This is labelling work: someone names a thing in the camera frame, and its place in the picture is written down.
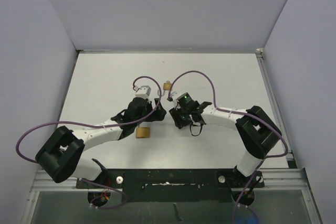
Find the small brass padlock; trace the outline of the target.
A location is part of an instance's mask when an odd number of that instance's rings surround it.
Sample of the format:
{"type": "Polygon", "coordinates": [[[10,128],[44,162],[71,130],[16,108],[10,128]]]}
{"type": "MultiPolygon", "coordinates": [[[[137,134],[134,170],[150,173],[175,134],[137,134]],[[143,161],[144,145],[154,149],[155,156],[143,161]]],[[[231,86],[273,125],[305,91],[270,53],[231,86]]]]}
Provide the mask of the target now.
{"type": "Polygon", "coordinates": [[[170,92],[172,90],[172,82],[170,81],[165,81],[162,85],[162,92],[161,96],[164,96],[166,92],[170,92]]]}

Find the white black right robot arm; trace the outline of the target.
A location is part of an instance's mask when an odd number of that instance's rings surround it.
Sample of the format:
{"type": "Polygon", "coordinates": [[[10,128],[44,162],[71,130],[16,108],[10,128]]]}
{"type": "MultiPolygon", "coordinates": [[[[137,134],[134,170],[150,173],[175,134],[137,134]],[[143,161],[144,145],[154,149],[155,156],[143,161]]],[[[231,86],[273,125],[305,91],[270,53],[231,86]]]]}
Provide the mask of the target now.
{"type": "Polygon", "coordinates": [[[174,92],[167,100],[173,102],[169,113],[178,129],[209,124],[238,132],[246,149],[234,173],[234,182],[241,187],[251,183],[252,173],[282,137],[280,130],[259,106],[247,110],[217,108],[211,102],[193,100],[187,92],[174,92]]]}

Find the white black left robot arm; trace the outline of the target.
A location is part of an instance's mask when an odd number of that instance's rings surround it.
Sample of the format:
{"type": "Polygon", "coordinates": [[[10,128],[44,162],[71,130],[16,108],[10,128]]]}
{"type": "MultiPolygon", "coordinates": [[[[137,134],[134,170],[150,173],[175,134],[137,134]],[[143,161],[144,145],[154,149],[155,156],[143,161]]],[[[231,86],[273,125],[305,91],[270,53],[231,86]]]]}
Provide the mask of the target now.
{"type": "Polygon", "coordinates": [[[96,158],[82,157],[83,152],[128,137],[142,122],[163,121],[166,110],[158,98],[154,101],[155,107],[148,99],[136,97],[126,109],[94,128],[57,128],[38,151],[35,161],[56,183],[75,177],[87,179],[96,188],[104,186],[106,168],[96,158]]]}

